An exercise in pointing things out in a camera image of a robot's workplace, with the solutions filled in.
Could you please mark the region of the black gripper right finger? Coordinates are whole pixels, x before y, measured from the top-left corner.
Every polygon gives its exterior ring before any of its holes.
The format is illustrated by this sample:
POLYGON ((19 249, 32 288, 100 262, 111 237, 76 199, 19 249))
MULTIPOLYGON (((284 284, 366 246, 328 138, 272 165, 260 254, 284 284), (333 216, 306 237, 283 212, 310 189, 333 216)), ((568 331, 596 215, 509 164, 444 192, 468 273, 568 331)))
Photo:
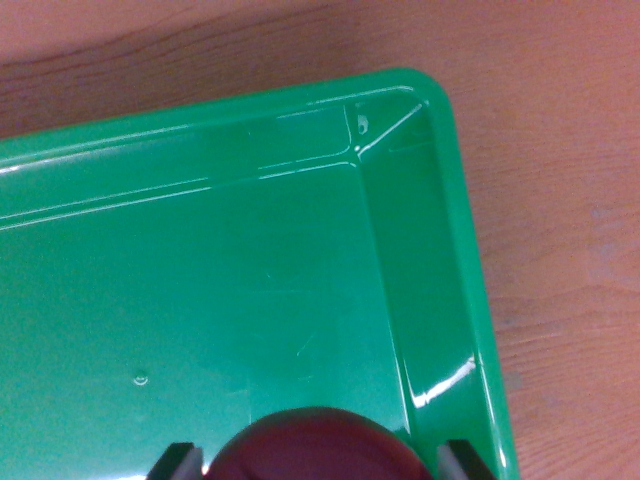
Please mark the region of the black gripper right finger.
POLYGON ((468 440, 449 440, 437 450, 440 480, 496 480, 468 440))

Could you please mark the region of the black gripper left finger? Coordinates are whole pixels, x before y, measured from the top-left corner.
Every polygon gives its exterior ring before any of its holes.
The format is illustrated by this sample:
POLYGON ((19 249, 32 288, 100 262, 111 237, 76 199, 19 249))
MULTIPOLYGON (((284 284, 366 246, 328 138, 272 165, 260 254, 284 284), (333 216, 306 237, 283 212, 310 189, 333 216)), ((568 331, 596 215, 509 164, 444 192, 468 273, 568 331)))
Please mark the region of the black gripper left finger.
POLYGON ((170 444, 146 475, 147 480, 202 480, 203 451, 191 442, 170 444))

